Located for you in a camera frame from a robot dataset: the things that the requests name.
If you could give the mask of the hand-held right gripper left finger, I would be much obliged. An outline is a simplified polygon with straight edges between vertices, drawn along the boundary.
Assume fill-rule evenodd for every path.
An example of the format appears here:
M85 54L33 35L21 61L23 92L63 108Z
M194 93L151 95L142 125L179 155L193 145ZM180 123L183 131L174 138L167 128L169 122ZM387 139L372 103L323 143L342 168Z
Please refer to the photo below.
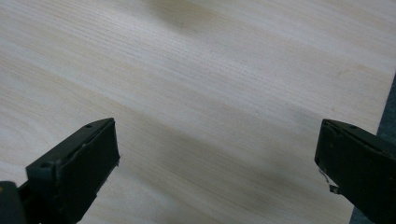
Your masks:
M115 120L84 125L26 167L22 205L29 224L77 224L119 164Z

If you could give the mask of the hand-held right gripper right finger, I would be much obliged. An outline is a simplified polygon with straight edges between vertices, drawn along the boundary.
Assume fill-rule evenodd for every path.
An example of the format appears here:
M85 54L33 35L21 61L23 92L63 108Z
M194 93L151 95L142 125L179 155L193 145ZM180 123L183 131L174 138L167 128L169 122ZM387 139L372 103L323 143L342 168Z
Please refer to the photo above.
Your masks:
M321 122L315 163L374 224L396 224L396 145L342 121Z

